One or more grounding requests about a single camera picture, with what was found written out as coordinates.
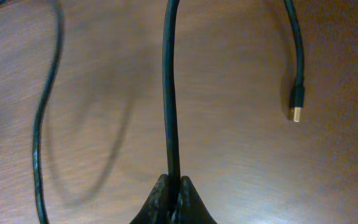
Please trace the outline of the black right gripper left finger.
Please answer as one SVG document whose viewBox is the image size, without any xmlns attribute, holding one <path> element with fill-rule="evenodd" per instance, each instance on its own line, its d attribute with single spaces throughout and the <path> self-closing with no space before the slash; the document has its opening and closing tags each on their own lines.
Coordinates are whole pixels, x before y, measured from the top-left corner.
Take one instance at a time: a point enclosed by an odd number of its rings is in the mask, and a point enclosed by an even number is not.
<svg viewBox="0 0 358 224">
<path fill-rule="evenodd" d="M 164 224 L 168 217 L 168 175 L 162 174 L 130 224 Z"/>
</svg>

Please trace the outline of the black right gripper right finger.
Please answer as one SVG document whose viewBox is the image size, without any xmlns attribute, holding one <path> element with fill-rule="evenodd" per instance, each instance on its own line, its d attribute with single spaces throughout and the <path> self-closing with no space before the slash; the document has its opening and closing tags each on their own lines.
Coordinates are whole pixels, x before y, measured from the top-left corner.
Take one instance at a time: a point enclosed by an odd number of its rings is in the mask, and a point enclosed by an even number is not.
<svg viewBox="0 0 358 224">
<path fill-rule="evenodd" d="M 176 223 L 217 224 L 209 214 L 200 195 L 188 176 L 181 178 L 180 192 L 176 206 Z"/>
</svg>

